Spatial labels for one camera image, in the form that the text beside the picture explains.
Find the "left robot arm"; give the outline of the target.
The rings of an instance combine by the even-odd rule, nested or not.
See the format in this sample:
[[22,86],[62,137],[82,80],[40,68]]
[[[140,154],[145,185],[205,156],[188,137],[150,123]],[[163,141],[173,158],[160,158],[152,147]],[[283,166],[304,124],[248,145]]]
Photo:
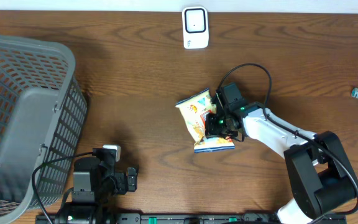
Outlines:
[[107,224],[116,223],[116,216],[104,204],[108,198],[137,190],[138,168],[126,172],[114,170],[116,159],[84,157],[74,164],[74,187],[64,197],[71,195],[71,202],[63,202],[55,215],[54,223]]

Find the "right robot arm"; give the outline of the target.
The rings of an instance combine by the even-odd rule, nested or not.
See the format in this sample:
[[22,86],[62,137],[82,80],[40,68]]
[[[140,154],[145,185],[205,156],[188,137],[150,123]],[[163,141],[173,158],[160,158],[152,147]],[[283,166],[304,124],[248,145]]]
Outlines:
[[338,136],[330,131],[305,131],[275,116],[262,103],[249,103],[236,84],[219,86],[213,103],[217,112],[206,117],[206,137],[242,142],[255,139],[284,158],[293,199],[276,212],[280,223],[318,223],[355,199],[358,180]]

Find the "wet wipes pack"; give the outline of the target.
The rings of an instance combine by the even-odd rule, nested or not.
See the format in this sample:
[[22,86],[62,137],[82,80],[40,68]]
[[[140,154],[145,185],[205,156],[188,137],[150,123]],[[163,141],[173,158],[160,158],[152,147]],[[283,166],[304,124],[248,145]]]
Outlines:
[[208,114],[215,114],[216,112],[216,105],[212,103],[208,88],[190,98],[179,101],[175,107],[180,110],[188,132],[195,141],[195,153],[235,149],[231,139],[222,137],[210,138],[205,134],[206,117]]

